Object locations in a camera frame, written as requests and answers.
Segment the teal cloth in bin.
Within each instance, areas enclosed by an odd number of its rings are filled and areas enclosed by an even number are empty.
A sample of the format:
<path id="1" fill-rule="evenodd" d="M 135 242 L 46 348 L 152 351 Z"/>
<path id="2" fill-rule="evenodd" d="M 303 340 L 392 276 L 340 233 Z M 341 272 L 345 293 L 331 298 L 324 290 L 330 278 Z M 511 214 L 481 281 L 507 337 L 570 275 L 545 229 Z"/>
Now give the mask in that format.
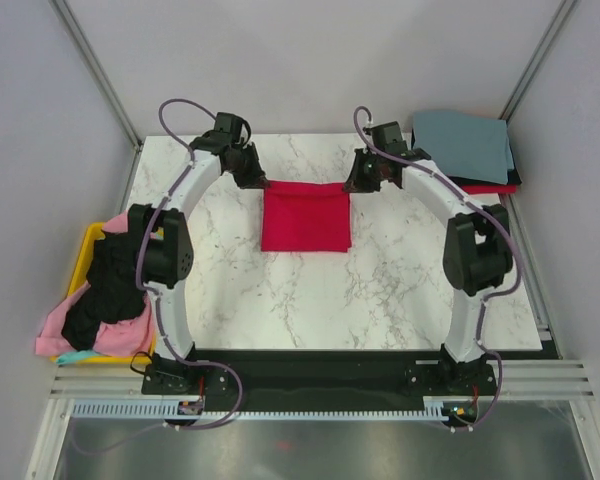
<path id="1" fill-rule="evenodd" d="M 58 355 L 54 362 L 57 365 L 69 365 L 76 364 L 97 356 L 98 353 L 93 350 L 72 351 Z"/>

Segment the crimson red t-shirt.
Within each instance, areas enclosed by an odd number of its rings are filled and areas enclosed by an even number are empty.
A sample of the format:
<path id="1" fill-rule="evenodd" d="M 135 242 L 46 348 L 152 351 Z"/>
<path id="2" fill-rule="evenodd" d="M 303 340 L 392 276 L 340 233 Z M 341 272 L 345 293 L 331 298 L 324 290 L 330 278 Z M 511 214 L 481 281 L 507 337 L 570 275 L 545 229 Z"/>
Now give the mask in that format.
<path id="1" fill-rule="evenodd" d="M 342 182 L 273 181 L 264 190 L 263 252 L 345 253 L 351 246 L 351 202 Z"/>

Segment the folded grey-blue t-shirt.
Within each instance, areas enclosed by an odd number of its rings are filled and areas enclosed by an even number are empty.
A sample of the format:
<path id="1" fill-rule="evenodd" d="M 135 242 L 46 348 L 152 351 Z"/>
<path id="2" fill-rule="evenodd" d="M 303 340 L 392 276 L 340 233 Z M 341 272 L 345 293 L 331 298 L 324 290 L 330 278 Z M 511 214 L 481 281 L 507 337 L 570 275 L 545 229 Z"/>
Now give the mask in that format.
<path id="1" fill-rule="evenodd" d="M 414 114 L 412 146 L 459 185 L 506 185 L 514 170 L 507 123 L 454 110 Z"/>

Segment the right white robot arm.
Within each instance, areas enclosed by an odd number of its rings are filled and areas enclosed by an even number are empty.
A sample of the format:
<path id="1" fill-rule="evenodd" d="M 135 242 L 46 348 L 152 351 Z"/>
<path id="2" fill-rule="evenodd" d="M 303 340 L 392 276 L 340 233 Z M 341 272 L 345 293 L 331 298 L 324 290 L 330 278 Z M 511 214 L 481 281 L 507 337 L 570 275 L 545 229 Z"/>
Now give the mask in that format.
<path id="1" fill-rule="evenodd" d="M 344 191 L 375 193 L 385 182 L 414 195 L 445 226 L 442 268 L 453 289 L 451 322 L 434 364 L 411 364 L 408 388 L 422 395 L 476 395 L 496 391 L 482 338 L 488 302 L 517 290 L 517 252 L 509 216 L 500 204 L 483 205 L 447 177 L 422 149 L 410 149 L 396 122 L 358 126 L 364 147 L 355 151 Z"/>

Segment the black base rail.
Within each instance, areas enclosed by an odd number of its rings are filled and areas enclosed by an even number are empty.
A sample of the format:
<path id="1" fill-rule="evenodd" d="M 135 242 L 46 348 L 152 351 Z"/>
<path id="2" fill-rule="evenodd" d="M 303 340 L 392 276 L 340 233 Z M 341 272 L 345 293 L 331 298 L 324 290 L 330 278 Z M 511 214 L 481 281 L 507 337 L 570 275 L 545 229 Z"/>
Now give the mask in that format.
<path id="1" fill-rule="evenodd" d="M 206 402 L 227 410 L 249 407 L 416 407 L 427 397 L 407 386 L 411 364 L 434 364 L 434 351 L 196 351 L 197 389 Z"/>

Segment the folded red t-shirt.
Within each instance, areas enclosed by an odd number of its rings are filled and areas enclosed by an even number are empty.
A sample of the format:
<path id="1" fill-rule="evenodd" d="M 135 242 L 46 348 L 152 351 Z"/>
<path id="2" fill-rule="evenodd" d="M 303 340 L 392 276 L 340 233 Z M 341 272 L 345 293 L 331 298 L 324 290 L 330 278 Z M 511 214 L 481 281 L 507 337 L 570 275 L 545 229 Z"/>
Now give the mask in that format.
<path id="1" fill-rule="evenodd" d="M 512 195 L 517 191 L 516 185 L 464 185 L 462 190 L 469 195 Z"/>

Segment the black t-shirt in bin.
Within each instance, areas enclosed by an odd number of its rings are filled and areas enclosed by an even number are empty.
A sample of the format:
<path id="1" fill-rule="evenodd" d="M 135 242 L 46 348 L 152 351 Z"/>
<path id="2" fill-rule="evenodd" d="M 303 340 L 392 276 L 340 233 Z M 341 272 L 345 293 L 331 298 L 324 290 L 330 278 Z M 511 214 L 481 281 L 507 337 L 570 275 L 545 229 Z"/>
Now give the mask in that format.
<path id="1" fill-rule="evenodd" d="M 96 240 L 86 280 L 89 286 L 68 309 L 61 330 L 74 350 L 95 350 L 101 326 L 121 326 L 146 308 L 135 282 L 136 260 L 129 233 L 106 232 Z"/>

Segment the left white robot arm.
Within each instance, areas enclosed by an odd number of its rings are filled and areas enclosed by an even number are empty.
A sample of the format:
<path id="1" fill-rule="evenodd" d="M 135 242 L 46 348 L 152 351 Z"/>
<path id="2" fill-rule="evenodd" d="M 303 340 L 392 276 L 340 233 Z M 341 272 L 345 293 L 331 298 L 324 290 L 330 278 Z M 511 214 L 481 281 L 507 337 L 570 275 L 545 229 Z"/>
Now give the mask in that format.
<path id="1" fill-rule="evenodd" d="M 172 184 L 148 204 L 127 210 L 130 248 L 137 286 L 151 301 L 156 340 L 145 369 L 145 395 L 186 395 L 197 389 L 196 359 L 185 302 L 185 280 L 194 264 L 187 219 L 208 188 L 225 173 L 241 189 L 265 189 L 266 174 L 243 118 L 220 112 L 211 130 L 185 143 L 187 158 Z"/>

